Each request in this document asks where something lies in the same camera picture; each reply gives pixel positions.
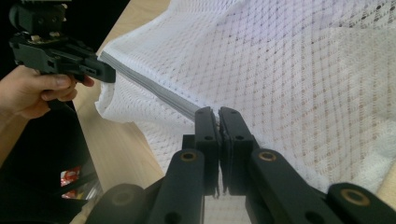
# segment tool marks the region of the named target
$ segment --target wooden surface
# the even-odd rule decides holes
[[[131,1],[101,49],[109,40],[153,20],[168,5],[169,0]],[[120,183],[132,183],[145,188],[161,178],[163,172],[144,135],[133,123],[120,124],[99,116],[94,106],[99,93],[99,81],[93,88],[79,86],[74,103],[102,188],[108,190]],[[396,165],[393,165],[378,196],[396,209],[395,189]]]

